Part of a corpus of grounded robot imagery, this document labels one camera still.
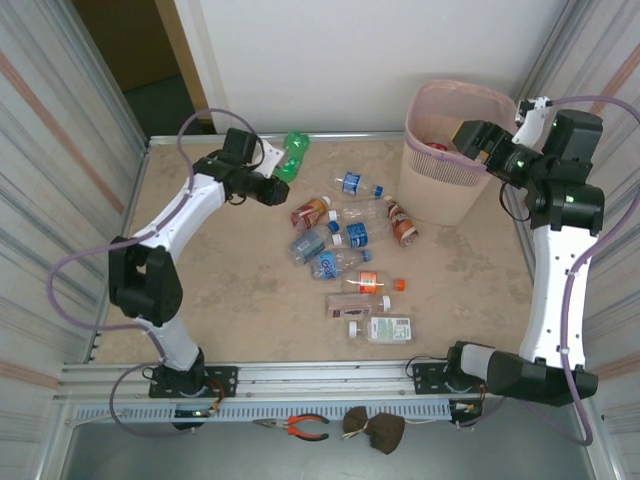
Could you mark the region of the brown juice white cap bottle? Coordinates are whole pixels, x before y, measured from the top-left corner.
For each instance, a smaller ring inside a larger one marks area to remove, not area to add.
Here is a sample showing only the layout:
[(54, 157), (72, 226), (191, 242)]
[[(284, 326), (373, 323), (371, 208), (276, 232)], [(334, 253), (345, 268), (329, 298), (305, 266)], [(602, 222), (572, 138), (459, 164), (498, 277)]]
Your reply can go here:
[(325, 298), (326, 316), (332, 319), (360, 319), (391, 311), (388, 295), (336, 293)]

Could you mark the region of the orange handled pliers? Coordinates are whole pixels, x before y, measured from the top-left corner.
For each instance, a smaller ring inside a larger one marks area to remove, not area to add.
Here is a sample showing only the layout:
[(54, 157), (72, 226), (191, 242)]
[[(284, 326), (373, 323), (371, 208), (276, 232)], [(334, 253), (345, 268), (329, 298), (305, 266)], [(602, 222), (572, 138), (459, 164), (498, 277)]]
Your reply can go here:
[(304, 432), (300, 430), (297, 425), (299, 423), (303, 423), (305, 421), (313, 421), (319, 422), (324, 425), (329, 424), (330, 421), (322, 415), (307, 413), (297, 416), (289, 416), (287, 419), (258, 419), (254, 420), (253, 423), (271, 429), (280, 429), (287, 432), (289, 436), (296, 437), (300, 440), (307, 442), (320, 442), (327, 440), (329, 435), (326, 433), (323, 434), (312, 434), (308, 432)]

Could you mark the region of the aluminium table edge frame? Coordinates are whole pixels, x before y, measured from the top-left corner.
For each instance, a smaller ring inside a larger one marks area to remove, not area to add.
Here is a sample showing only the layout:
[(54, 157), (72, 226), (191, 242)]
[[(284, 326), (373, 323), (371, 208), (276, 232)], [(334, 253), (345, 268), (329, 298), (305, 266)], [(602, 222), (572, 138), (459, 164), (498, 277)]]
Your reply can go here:
[[(320, 313), (320, 287), (289, 264), (287, 216), (314, 192), (328, 192), (335, 165), (360, 168), (395, 194), (403, 145), (397, 132), (311, 136), (285, 204), (225, 206), (207, 220), (178, 262), (186, 327), (214, 361), (395, 358), (395, 348), (348, 348)], [(418, 223), (419, 241), (374, 247), (376, 265), (404, 275), (402, 304), (424, 321), (421, 354), (457, 340), (517, 349), (526, 328), (534, 268), (527, 226), (511, 220), (491, 180), (460, 224)]]

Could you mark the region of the blue label white cap bottle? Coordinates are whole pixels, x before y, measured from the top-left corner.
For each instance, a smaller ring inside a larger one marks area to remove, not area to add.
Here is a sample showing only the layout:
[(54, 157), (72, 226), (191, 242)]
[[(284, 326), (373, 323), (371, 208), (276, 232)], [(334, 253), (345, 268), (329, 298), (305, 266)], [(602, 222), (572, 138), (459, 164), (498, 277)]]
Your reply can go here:
[(375, 219), (348, 224), (342, 231), (333, 234), (331, 240), (334, 246), (358, 249), (366, 248), (391, 236), (391, 223), (388, 220)]

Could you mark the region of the green bottle yellow cap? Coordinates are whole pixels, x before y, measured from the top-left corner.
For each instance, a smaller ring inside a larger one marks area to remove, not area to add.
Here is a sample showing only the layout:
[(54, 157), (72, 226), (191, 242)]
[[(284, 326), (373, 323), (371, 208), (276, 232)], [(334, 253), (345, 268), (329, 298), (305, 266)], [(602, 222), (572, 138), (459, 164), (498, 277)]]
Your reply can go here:
[(273, 174), (280, 180), (291, 183), (298, 175), (309, 147), (310, 138), (307, 134), (290, 131), (283, 143), (284, 157), (277, 164)]

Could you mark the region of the white door frame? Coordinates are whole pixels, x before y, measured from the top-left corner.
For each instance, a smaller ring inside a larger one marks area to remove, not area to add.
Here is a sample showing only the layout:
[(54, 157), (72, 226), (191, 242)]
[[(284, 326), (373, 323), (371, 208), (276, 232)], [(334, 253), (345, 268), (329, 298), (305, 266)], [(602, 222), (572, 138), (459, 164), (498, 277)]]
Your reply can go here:
[(194, 109), (229, 109), (204, 0), (154, 2)]

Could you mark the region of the light blue label water bottle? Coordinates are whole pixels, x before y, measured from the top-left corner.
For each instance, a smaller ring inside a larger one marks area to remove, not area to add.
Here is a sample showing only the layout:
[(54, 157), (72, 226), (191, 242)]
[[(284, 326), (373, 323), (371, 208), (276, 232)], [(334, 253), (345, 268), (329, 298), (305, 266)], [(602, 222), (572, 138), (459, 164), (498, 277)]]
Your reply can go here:
[(313, 280), (333, 280), (347, 271), (372, 260), (372, 252), (368, 249), (333, 249), (323, 251), (310, 262)]

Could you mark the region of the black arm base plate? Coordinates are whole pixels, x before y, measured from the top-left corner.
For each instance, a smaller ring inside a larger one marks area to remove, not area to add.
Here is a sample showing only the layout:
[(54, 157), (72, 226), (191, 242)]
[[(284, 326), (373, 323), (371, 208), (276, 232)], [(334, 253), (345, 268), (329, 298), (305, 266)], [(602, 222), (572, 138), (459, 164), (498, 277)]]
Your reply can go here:
[(457, 372), (446, 360), (420, 360), (409, 373), (416, 394), (480, 395), (480, 378)]
[(184, 393), (169, 388), (164, 380), (165, 374), (158, 368), (145, 368), (142, 376), (150, 382), (148, 395), (150, 398), (224, 398), (236, 396), (239, 369), (234, 366), (206, 366), (203, 387), (196, 393)]

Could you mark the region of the grey metal shelf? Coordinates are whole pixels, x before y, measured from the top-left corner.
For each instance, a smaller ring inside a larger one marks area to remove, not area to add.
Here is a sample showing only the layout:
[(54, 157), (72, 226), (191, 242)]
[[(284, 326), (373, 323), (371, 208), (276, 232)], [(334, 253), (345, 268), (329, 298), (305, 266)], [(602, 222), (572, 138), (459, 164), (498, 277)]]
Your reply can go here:
[(175, 438), (136, 438), (113, 423), (76, 423), (66, 408), (36, 480), (623, 480), (602, 432), (589, 447), (507, 401), (474, 428), (408, 425), (385, 455), (365, 436), (320, 443), (249, 422), (209, 423)]

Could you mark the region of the orange label orange cap bottle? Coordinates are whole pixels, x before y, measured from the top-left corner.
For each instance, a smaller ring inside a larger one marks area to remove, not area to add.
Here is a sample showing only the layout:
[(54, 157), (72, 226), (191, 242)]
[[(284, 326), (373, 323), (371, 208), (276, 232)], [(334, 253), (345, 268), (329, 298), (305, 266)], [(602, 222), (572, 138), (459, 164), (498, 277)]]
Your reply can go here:
[(350, 271), (342, 276), (341, 290), (345, 293), (386, 294), (404, 292), (406, 280), (373, 270)]

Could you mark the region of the red orange tea bottle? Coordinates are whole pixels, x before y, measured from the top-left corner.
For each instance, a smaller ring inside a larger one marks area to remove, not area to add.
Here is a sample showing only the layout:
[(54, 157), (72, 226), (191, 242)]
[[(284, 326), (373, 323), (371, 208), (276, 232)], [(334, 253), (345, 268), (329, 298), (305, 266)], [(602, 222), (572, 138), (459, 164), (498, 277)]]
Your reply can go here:
[(290, 215), (290, 221), (297, 232), (304, 233), (313, 228), (328, 212), (331, 199), (328, 196), (312, 198)]

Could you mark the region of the brown coffee drink bottle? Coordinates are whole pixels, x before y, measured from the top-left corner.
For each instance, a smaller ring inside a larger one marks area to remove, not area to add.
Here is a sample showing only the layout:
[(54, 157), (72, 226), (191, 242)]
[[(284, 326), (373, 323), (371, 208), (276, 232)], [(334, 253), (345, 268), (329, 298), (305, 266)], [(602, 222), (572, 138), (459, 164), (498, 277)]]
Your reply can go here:
[(391, 196), (385, 196), (387, 216), (394, 238), (401, 247), (407, 247), (419, 238), (419, 232), (404, 209)]

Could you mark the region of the large clear unlabelled bottle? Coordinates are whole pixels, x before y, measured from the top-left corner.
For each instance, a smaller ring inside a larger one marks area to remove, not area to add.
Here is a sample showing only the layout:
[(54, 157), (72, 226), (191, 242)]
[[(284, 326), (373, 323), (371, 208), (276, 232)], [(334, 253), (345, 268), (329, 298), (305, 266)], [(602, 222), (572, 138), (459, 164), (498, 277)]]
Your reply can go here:
[(328, 211), (330, 221), (354, 223), (366, 221), (388, 221), (388, 206), (384, 199), (367, 199), (346, 202), (342, 206)]

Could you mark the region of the corrugated metal enclosure panel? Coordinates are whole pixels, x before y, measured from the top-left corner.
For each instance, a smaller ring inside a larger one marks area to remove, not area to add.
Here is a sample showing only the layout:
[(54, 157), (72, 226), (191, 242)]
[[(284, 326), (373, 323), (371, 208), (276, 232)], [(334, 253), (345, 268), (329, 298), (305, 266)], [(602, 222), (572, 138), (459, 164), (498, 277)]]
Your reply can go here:
[[(640, 0), (561, 0), (532, 69), (511, 98), (611, 97), (640, 112)], [(604, 228), (640, 194), (640, 123), (620, 107), (580, 103), (604, 120), (590, 181), (606, 194)], [(587, 400), (599, 477), (640, 480), (640, 206), (591, 261), (583, 322)]]
[(0, 480), (34, 480), (61, 369), (86, 358), (145, 137), (71, 0), (0, 0)]

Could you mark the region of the wide aluminium extrusion rail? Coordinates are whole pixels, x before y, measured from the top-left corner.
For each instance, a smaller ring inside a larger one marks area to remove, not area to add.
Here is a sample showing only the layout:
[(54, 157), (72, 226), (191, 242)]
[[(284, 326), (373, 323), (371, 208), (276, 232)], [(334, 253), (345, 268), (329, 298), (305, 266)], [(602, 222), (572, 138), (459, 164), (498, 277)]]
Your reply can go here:
[[(415, 396), (408, 375), (415, 365), (439, 364), (433, 359), (244, 362), (237, 365), (235, 396), (231, 403), (252, 401), (402, 400)], [(55, 405), (105, 404), (113, 385), (121, 379), (115, 402), (161, 403), (148, 395), (150, 381), (131, 364), (81, 364), (62, 368)]]

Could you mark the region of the green white label bottle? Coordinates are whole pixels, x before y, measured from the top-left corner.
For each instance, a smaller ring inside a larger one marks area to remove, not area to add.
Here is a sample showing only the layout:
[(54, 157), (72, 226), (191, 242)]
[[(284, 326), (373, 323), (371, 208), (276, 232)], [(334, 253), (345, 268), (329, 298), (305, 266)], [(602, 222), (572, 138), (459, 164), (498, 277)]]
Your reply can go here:
[(350, 321), (348, 337), (364, 338), (369, 343), (379, 345), (405, 345), (414, 340), (411, 319), (400, 316), (370, 316), (364, 320)]

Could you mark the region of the brown cloth bag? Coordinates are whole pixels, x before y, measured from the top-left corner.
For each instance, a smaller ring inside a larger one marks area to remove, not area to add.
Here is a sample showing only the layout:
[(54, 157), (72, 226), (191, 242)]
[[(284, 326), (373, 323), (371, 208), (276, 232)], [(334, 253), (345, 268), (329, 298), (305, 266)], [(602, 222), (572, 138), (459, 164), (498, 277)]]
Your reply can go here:
[(370, 417), (364, 406), (350, 409), (342, 421), (343, 439), (364, 434), (369, 438), (370, 446), (389, 455), (400, 444), (405, 431), (405, 419), (391, 413), (378, 413)]

